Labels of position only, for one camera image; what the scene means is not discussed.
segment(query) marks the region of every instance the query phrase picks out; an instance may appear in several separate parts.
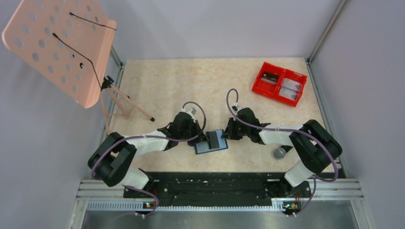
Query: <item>pegboard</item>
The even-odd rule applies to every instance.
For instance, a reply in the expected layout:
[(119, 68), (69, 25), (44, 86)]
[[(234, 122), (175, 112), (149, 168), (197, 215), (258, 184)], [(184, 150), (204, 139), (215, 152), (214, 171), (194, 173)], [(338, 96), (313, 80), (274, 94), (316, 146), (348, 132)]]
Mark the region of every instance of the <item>pegboard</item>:
[(23, 0), (2, 33), (5, 46), (84, 108), (96, 104), (116, 28), (96, 0)]

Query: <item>table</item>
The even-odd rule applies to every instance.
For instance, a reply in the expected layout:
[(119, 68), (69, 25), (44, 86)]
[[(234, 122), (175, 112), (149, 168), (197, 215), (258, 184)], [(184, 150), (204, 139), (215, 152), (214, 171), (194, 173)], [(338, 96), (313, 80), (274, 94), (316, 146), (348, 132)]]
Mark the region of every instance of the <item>table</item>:
[[(205, 130), (225, 129), (231, 117), (225, 101), (230, 88), (239, 91), (239, 105), (250, 107), (261, 123), (297, 125), (315, 119), (323, 125), (309, 77), (296, 107), (251, 91), (263, 62), (309, 75), (304, 58), (128, 60), (120, 89), (156, 121), (134, 110), (130, 118), (113, 116), (111, 131), (121, 135), (150, 133), (171, 122), (187, 101), (195, 101), (205, 110)], [(230, 100), (233, 104), (234, 94)], [(202, 113), (196, 109), (202, 125)], [(167, 172), (286, 172), (299, 161), (294, 149), (278, 160), (272, 151), (279, 145), (259, 145), (247, 137), (228, 140), (228, 146), (226, 150), (196, 155), (194, 147), (180, 143), (168, 151), (136, 156), (131, 166)], [(324, 171), (333, 172), (333, 168)]]

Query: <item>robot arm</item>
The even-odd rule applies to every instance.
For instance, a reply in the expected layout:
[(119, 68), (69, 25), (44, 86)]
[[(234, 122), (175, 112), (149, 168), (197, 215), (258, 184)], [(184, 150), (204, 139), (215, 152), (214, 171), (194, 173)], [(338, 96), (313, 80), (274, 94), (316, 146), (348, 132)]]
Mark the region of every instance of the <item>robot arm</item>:
[[(194, 118), (195, 112), (194, 108), (188, 111), (182, 109), (173, 122), (166, 127), (145, 134), (143, 138), (130, 139), (118, 144), (112, 149), (112, 152), (117, 153), (117, 155), (114, 156), (111, 152), (108, 152), (95, 168), (95, 176), (103, 180), (109, 187), (128, 185), (143, 189), (148, 183), (149, 177), (139, 169), (130, 168), (133, 158), (153, 151), (169, 150), (179, 143), (167, 138), (185, 140), (199, 135), (194, 140), (187, 142), (189, 146), (206, 141), (206, 136), (202, 133), (198, 121)], [(93, 168), (106, 150), (124, 137), (117, 132), (111, 133), (91, 156), (87, 165)]]
[[(270, 123), (260, 124), (253, 111), (248, 107), (233, 106), (232, 108), (240, 119), (249, 124), (272, 129), (301, 130), (312, 135), (327, 148), (333, 159), (336, 159), (342, 153), (339, 143), (315, 120), (309, 120), (303, 125), (280, 127)], [(296, 148), (301, 160), (284, 176), (292, 187), (298, 186), (314, 174), (321, 173), (330, 164), (329, 158), (320, 146), (318, 144), (314, 145), (306, 136), (291, 131), (260, 130), (246, 126), (234, 120), (234, 118), (229, 118), (228, 126), (222, 137), (240, 140), (243, 136), (248, 136), (252, 142), (263, 145), (280, 144), (281, 149), (284, 151), (288, 151), (292, 147)]]

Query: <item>beige table surface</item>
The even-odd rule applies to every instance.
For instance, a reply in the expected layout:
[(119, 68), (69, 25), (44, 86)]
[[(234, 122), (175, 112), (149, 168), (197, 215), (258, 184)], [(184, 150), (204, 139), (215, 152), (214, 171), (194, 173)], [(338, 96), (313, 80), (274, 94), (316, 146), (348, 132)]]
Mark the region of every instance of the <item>beige table surface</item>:
[[(251, 91), (263, 62), (309, 75), (304, 58), (128, 60), (120, 89), (156, 121), (134, 110), (130, 118), (113, 116), (111, 130), (121, 135), (150, 133), (171, 122), (186, 101), (195, 101), (205, 110), (205, 130), (225, 129), (231, 116), (225, 101), (230, 88), (239, 91), (239, 105), (250, 107), (261, 123), (296, 125), (315, 119), (323, 124), (309, 77), (297, 107)], [(233, 104), (235, 95), (230, 99)], [(202, 125), (202, 113), (196, 109)], [(114, 112), (119, 113), (119, 109), (115, 107)], [(168, 151), (136, 156), (131, 166), (146, 171), (285, 172), (299, 160), (294, 149), (277, 160), (272, 151), (278, 145), (255, 144), (247, 137), (229, 140), (228, 146), (227, 150), (196, 155), (193, 147), (179, 143)]]

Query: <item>red tray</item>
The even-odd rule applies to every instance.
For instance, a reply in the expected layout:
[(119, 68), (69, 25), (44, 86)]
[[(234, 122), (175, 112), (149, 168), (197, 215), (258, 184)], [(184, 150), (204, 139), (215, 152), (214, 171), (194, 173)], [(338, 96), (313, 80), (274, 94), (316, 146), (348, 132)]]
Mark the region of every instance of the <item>red tray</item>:
[[(291, 79), (301, 84), (301, 87), (293, 92), (296, 95), (291, 99), (279, 95), (284, 79)], [(306, 82), (306, 75), (264, 62), (253, 84), (252, 91), (295, 107), (302, 96)]]

